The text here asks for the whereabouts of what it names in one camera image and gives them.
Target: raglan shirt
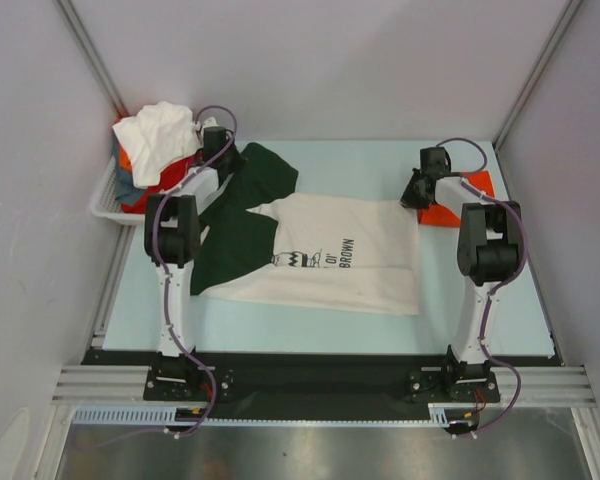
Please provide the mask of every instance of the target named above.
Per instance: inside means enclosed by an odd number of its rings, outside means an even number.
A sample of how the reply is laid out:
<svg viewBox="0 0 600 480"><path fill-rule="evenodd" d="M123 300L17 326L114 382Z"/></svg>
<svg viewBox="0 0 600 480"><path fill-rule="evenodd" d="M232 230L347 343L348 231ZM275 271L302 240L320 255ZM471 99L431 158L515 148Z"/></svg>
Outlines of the raglan shirt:
<svg viewBox="0 0 600 480"><path fill-rule="evenodd" d="M216 276L229 264L241 274L198 293L392 315L419 312L418 223L397 201L291 193L246 210L229 205L224 203L223 218L211 220L216 225L202 250L234 235L233 246L213 248L213 264ZM194 279L205 257L201 251Z"/></svg>

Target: wall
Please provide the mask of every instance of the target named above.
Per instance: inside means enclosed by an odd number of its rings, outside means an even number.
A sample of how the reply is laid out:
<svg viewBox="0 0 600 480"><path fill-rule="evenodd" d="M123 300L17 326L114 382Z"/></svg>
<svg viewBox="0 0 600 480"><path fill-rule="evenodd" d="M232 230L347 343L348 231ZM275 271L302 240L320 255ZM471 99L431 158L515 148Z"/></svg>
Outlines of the wall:
<svg viewBox="0 0 600 480"><path fill-rule="evenodd" d="M117 230L87 204L113 112L50 0L0 2L0 432L79 351Z"/></svg>
<svg viewBox="0 0 600 480"><path fill-rule="evenodd" d="M75 0L131 111L249 139L491 140L566 0Z"/></svg>
<svg viewBox="0 0 600 480"><path fill-rule="evenodd" d="M600 0L585 2L502 157L559 344L600 405Z"/></svg>

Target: white table surface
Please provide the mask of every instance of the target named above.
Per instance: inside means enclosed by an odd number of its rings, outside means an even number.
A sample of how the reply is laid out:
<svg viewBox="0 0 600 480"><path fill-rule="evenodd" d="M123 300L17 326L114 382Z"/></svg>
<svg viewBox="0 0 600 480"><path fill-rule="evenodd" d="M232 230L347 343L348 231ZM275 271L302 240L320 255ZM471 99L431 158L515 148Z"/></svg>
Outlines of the white table surface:
<svg viewBox="0 0 600 480"><path fill-rule="evenodd" d="M435 142L262 142L300 172L297 191L396 200L419 166L419 151ZM488 170L496 196L506 198L502 175L488 142ZM471 146L446 145L454 170L482 162ZM420 226L422 293L420 315L391 316L192 297L199 351L443 354L460 318L464 280L456 263L458 230ZM136 228L104 349L156 350L160 338L156 270ZM549 330L529 271L511 284L498 308L491 342L494 354L552 356Z"/></svg>

